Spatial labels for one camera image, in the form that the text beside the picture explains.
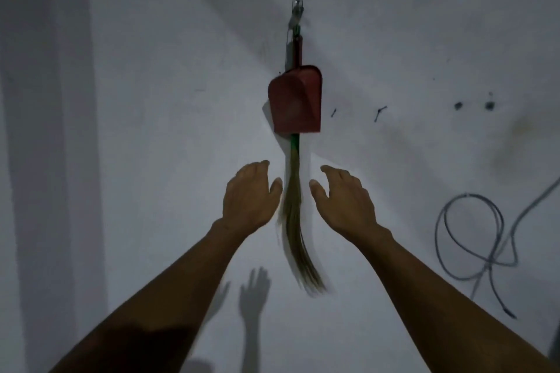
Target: red dustpan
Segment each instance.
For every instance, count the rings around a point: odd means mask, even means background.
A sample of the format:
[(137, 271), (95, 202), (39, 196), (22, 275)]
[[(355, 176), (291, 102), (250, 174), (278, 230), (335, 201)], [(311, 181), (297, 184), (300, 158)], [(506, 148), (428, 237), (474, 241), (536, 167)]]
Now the red dustpan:
[(268, 99), (274, 132), (279, 134), (321, 131), (323, 77), (315, 66), (294, 68), (273, 79)]

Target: skin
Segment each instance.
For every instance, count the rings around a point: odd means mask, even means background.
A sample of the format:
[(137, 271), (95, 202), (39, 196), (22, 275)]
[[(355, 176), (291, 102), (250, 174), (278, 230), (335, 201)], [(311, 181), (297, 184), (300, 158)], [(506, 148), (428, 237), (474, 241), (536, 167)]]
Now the skin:
[[(231, 257), (276, 212), (282, 181), (277, 178), (268, 187), (268, 165), (244, 166), (228, 183), (223, 216), (207, 235), (117, 308), (52, 372), (179, 372)], [(559, 371), (400, 246), (377, 223), (358, 178), (329, 166), (321, 170), (329, 180), (329, 195), (317, 181), (310, 182), (319, 214), (367, 258), (433, 373)], [(253, 287), (268, 291), (267, 280), (259, 272), (243, 292)], [(243, 299), (240, 308), (243, 313)], [(258, 330), (249, 311), (244, 313), (246, 327)], [(246, 342), (246, 349), (257, 346), (258, 339)], [(258, 365), (258, 360), (247, 362)]]

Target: coiled cable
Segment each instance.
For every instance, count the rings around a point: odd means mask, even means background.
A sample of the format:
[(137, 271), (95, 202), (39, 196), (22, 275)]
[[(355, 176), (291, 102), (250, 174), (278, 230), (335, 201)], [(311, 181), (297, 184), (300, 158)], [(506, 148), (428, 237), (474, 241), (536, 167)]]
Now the coiled cable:
[[(487, 271), (488, 272), (488, 278), (490, 280), (490, 286), (492, 287), (492, 291), (494, 292), (494, 295), (495, 295), (496, 299), (498, 300), (498, 302), (500, 303), (500, 306), (502, 307), (503, 311), (506, 314), (508, 314), (508, 316), (510, 316), (511, 318), (513, 318), (513, 319), (517, 318), (517, 317), (515, 317), (515, 314), (512, 313), (511, 310), (508, 309), (508, 307), (504, 304), (504, 302), (500, 298), (500, 295), (498, 294), (498, 291), (496, 290), (496, 286), (494, 284), (494, 276), (493, 276), (494, 274), (493, 274), (492, 269), (495, 265), (500, 265), (501, 267), (513, 267), (513, 268), (517, 267), (517, 265), (519, 263), (519, 258), (517, 256), (517, 246), (515, 244), (515, 235), (517, 233), (517, 228), (519, 227), (519, 224), (521, 223), (523, 218), (525, 218), (525, 216), (529, 212), (531, 212), (533, 210), (533, 208), (535, 208), (539, 203), (541, 203), (544, 199), (546, 199), (550, 195), (550, 193), (552, 193), (556, 189), (556, 187), (558, 187), (559, 184), (560, 184), (560, 177), (557, 178), (556, 181), (553, 182), (549, 187), (547, 187), (547, 189), (544, 192), (542, 192), (540, 196), (538, 196), (535, 200), (533, 200), (528, 205), (528, 207), (526, 207), (521, 212), (521, 214), (519, 214), (517, 216), (517, 218), (515, 219), (515, 221), (511, 225), (511, 228), (510, 228), (509, 232), (506, 235), (504, 235), (504, 228), (505, 227), (504, 227), (502, 212), (500, 211), (500, 209), (496, 206), (496, 204), (492, 200), (488, 199), (485, 196), (482, 196), (482, 195), (477, 194), (477, 193), (463, 193), (463, 194), (455, 196), (454, 198), (449, 200), (449, 202), (447, 202), (444, 205), (444, 207), (440, 211), (440, 214), (437, 217), (436, 228), (435, 228), (435, 233), (434, 233), (437, 259), (440, 262), (444, 271), (450, 277), (452, 277), (456, 280), (463, 281), (463, 282), (476, 280), (475, 284), (474, 284), (474, 287), (472, 288), (472, 293), (471, 293), (471, 296), (470, 296), (471, 299), (474, 298), (474, 294), (476, 293), (476, 291), (478, 289), (480, 281), (482, 280), (482, 277), (484, 276), (484, 274)], [(483, 202), (486, 206), (488, 206), (490, 208), (490, 210), (492, 211), (492, 214), (494, 215), (494, 220), (496, 221), (496, 237), (494, 238), (494, 243), (492, 244), (492, 249), (490, 250), (490, 253), (487, 256), (477, 254), (476, 252), (467, 248), (465, 245), (463, 245), (461, 242), (459, 242), (457, 240), (457, 238), (453, 235), (451, 229), (449, 228), (449, 224), (447, 222), (447, 213), (449, 211), (449, 208), (451, 208), (451, 206), (455, 202), (457, 202), (458, 200), (467, 199), (467, 198), (475, 198), (475, 199), (480, 200), (481, 202)], [(456, 274), (453, 274), (447, 268), (447, 266), (445, 266), (444, 261), (441, 257), (440, 246), (439, 246), (439, 243), (438, 243), (438, 230), (439, 230), (442, 218), (444, 220), (445, 230), (447, 231), (447, 234), (451, 237), (453, 242), (455, 242), (461, 249), (463, 249), (468, 254), (470, 254), (472, 256), (475, 256), (476, 258), (484, 261), (484, 266), (482, 267), (482, 269), (480, 271), (478, 271), (474, 274), (471, 274), (470, 276), (457, 276)], [(511, 244), (511, 250), (512, 250), (512, 253), (513, 253), (513, 256), (514, 256), (513, 261), (511, 261), (511, 262), (499, 261), (498, 257), (503, 253), (503, 251), (506, 249), (506, 246), (508, 246), (508, 244)]]

